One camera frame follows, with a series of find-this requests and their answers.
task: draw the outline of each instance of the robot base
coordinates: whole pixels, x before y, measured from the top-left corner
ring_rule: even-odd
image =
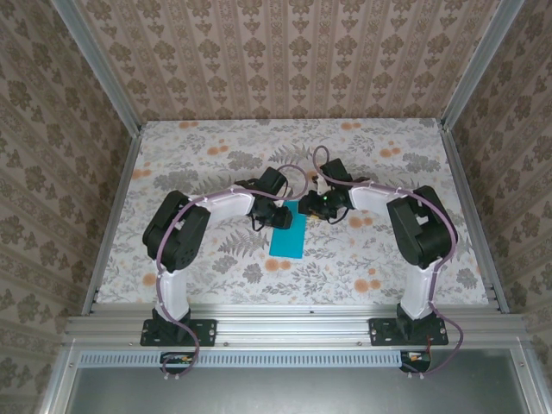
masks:
[[[140,344],[143,347],[193,347],[194,341],[188,333],[172,322],[165,320],[152,310],[153,319],[144,321]],[[202,347],[214,347],[216,340],[216,319],[190,319],[188,313],[180,322],[188,326],[198,337]]]
[[[412,320],[397,305],[397,317],[376,317],[368,321],[373,347],[448,345],[449,336],[445,322],[435,313],[419,320]]]

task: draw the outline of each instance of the vented panel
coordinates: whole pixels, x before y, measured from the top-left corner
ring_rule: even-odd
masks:
[[[79,367],[159,367],[160,351],[84,351]],[[167,364],[168,367],[180,367]],[[400,351],[205,350],[196,367],[400,367]]]

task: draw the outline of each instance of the blue card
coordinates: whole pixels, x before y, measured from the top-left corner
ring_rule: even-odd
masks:
[[[307,216],[298,213],[299,201],[285,201],[284,206],[292,212],[292,226],[288,230],[274,229],[269,254],[271,256],[302,259]]]

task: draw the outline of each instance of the wall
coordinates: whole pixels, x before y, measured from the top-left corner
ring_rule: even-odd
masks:
[[[439,117],[498,0],[78,0],[141,121]]]
[[[552,2],[525,1],[453,132],[510,306],[552,385]]]
[[[47,386],[128,145],[50,3],[0,2],[0,412],[31,412]]]

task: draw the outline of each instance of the floral tablecloth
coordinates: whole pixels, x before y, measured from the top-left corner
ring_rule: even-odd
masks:
[[[201,195],[267,166],[300,165],[314,174],[312,150],[330,148],[353,177],[403,188],[431,185],[459,234],[457,254],[438,281],[438,304],[485,304],[480,271],[454,181],[432,119],[150,122],[135,164],[97,301],[153,302],[154,264],[141,235],[165,195]],[[295,192],[302,177],[285,171]],[[395,304],[406,262],[392,227],[354,210],[334,226],[309,218],[301,260],[268,254],[271,229],[255,233],[246,217],[209,226],[188,267],[188,299],[201,304]]]

